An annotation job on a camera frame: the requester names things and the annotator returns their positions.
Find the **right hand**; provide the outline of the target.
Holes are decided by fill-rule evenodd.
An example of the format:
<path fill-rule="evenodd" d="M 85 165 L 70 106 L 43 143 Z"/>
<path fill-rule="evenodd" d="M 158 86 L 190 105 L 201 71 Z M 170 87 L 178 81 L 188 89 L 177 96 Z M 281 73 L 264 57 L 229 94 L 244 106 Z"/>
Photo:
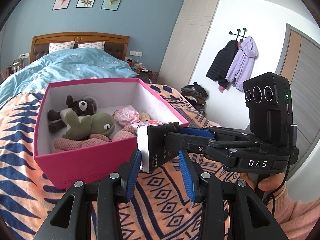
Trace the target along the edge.
<path fill-rule="evenodd" d="M 285 177 L 284 173 L 278 173 L 269 176 L 268 178 L 263 179 L 260 183 L 257 185 L 253 183 L 253 181 L 250 180 L 248 174 L 241 173 L 240 179 L 244 180 L 253 190 L 258 186 L 258 189 L 261 191 L 273 191 L 276 190 L 283 182 L 283 179 Z"/>

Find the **pink sleeve forearm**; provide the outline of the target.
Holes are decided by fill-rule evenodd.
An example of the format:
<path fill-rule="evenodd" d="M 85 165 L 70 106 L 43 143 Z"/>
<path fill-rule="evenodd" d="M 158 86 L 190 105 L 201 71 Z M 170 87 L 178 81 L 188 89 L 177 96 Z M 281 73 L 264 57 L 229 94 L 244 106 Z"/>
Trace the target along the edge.
<path fill-rule="evenodd" d="M 306 239 L 319 220 L 319 199 L 308 203 L 294 202 L 284 184 L 275 200 L 274 217 L 288 239 Z"/>

